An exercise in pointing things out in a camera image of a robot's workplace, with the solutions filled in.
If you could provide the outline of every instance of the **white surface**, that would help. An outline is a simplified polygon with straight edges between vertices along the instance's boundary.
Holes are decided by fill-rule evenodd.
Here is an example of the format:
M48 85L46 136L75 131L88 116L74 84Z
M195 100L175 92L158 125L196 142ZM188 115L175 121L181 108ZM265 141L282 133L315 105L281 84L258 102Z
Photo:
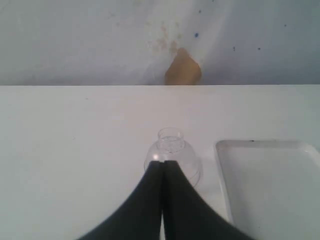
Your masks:
M216 144L233 223L258 240L320 236L320 154L299 141Z
M213 144L297 139L320 148L320 85L2 86L0 236L72 240L110 215L144 174L163 127L202 162L196 187L226 217Z
M0 85L163 84L173 41L204 84L320 83L319 22L319 0L0 0Z

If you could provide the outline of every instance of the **white tabletop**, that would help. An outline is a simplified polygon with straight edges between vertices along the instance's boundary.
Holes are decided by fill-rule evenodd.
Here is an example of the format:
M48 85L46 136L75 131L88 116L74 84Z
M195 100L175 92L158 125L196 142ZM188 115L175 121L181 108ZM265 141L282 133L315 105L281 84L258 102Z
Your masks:
M72 240L108 217L178 127L201 159L196 190L226 217L213 145L293 139L320 149L320 85L1 86L0 237Z

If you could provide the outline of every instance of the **plastic tray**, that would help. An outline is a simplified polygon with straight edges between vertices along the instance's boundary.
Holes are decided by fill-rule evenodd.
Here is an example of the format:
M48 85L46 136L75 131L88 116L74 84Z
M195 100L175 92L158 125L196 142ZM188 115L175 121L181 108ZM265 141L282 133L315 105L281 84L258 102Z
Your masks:
M320 239L320 154L299 141L215 145L229 221L257 240Z

